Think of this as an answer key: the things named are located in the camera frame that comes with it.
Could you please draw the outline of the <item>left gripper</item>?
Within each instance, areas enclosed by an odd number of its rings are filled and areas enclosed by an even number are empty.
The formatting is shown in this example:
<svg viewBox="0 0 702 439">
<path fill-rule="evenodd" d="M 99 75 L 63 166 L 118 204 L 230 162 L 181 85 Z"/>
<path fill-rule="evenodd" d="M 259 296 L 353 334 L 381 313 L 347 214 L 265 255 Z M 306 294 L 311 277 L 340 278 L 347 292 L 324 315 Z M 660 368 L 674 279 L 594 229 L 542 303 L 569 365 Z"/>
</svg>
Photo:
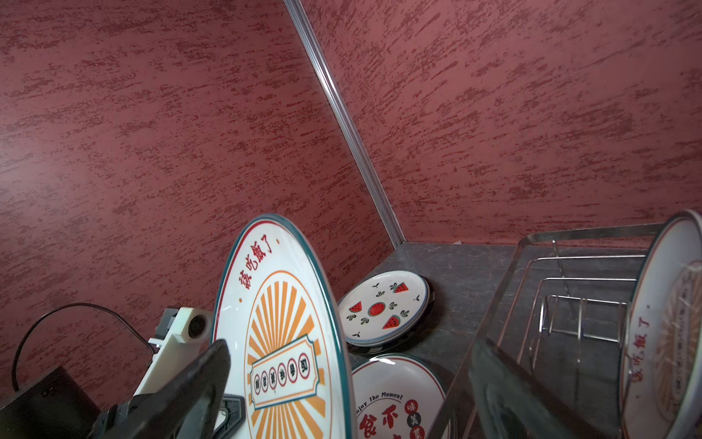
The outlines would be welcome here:
<svg viewBox="0 0 702 439">
<path fill-rule="evenodd" d="M 245 420 L 245 398 L 239 395 L 225 394 L 219 405 L 213 438 L 230 439 L 234 437 Z"/>
</svg>

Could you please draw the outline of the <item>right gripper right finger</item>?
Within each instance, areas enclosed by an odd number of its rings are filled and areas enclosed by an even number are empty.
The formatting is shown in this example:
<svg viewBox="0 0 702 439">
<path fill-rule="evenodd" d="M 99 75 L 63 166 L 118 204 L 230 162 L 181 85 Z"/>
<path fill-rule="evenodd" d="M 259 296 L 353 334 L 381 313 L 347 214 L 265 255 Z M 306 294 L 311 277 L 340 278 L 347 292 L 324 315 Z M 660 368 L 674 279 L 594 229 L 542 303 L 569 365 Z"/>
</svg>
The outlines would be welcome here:
<svg viewBox="0 0 702 439">
<path fill-rule="evenodd" d="M 489 339 L 473 344 L 469 377 L 486 438 L 602 438 Z"/>
</svg>

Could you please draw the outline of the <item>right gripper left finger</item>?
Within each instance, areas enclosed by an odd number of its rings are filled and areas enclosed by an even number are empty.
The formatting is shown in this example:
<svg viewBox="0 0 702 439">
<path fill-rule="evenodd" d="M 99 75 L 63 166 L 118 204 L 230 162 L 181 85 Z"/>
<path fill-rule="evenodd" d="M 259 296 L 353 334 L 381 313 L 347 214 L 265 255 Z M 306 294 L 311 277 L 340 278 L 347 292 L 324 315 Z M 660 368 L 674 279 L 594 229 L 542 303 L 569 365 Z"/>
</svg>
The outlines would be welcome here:
<svg viewBox="0 0 702 439">
<path fill-rule="evenodd" d="M 104 437 L 211 438 L 229 373 L 229 349 L 220 339 Z"/>
</svg>

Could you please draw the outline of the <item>brown patterned plate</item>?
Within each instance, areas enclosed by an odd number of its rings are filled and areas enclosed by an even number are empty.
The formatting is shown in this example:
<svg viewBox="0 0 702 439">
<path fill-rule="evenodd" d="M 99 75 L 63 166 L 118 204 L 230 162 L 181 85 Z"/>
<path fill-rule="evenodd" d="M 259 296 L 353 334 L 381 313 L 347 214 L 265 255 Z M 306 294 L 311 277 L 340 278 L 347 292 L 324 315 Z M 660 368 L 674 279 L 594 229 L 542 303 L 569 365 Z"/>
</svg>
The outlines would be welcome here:
<svg viewBox="0 0 702 439">
<path fill-rule="evenodd" d="M 325 270 L 280 215 L 251 221 L 230 252 L 212 339 L 230 352 L 227 395 L 243 398 L 235 438 L 355 438 L 351 367 Z"/>
</svg>

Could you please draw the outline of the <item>white plate red text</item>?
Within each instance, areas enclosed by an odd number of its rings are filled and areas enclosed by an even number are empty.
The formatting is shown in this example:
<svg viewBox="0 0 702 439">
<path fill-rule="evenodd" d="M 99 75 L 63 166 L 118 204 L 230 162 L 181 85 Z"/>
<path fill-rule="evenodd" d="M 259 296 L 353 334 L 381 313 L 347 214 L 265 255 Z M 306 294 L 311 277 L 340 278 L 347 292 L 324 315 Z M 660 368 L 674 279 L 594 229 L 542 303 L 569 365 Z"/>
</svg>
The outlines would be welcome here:
<svg viewBox="0 0 702 439">
<path fill-rule="evenodd" d="M 427 438 L 445 400 L 436 375 L 406 355 L 372 358 L 352 381 L 359 438 Z"/>
</svg>

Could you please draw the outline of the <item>small sunburst plate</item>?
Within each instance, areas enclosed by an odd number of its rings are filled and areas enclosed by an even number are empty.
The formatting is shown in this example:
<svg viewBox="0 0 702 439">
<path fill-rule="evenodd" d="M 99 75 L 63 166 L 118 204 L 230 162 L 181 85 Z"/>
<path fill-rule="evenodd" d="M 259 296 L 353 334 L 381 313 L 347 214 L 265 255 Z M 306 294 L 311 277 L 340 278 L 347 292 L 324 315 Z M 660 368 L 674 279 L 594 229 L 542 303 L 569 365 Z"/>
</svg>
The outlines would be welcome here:
<svg viewBox="0 0 702 439">
<path fill-rule="evenodd" d="M 686 438 L 701 418 L 701 216 L 654 239 L 628 309 L 620 361 L 625 438 Z"/>
</svg>

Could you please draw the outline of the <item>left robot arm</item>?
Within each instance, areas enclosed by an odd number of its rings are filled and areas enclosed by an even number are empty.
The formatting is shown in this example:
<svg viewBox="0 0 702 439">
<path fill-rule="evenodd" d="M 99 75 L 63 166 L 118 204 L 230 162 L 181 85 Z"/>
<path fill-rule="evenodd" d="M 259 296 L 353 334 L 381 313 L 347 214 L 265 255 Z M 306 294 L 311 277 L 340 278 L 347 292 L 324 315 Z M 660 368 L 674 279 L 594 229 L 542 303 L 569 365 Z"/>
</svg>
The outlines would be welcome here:
<svg viewBox="0 0 702 439">
<path fill-rule="evenodd" d="M 1 406 L 4 438 L 230 438 L 246 418 L 245 400 L 224 389 L 230 354 L 223 341 L 201 349 L 208 311 L 168 308 L 142 342 L 152 361 L 133 397 L 100 410 L 58 367 Z"/>
</svg>

